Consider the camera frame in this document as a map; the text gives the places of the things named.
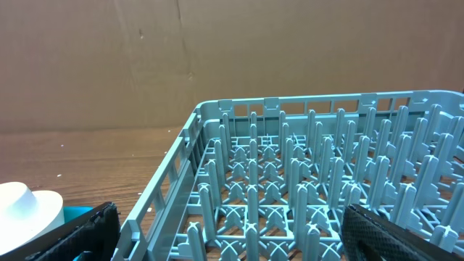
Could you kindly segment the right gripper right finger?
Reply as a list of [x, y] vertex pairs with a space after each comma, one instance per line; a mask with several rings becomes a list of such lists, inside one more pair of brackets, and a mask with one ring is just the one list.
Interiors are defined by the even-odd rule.
[[463, 258], [358, 204], [344, 208], [341, 241], [353, 260], [458, 261]]

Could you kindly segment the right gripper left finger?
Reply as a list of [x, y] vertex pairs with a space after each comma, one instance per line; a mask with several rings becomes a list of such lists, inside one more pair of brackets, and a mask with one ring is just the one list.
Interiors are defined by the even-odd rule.
[[117, 206], [105, 202], [1, 255], [2, 260], [111, 260], [120, 239]]

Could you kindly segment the white upside-down bowl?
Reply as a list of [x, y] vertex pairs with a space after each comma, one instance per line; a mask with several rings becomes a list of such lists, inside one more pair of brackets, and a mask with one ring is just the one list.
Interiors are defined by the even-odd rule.
[[37, 200], [35, 212], [25, 220], [1, 219], [1, 254], [63, 225], [63, 198], [55, 191], [32, 191]]

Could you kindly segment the white upside-down cup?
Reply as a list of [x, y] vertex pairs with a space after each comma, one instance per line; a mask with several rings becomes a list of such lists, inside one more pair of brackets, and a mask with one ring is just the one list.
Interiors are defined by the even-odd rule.
[[1, 184], [1, 219], [25, 220], [36, 209], [37, 200], [33, 192], [21, 182]]

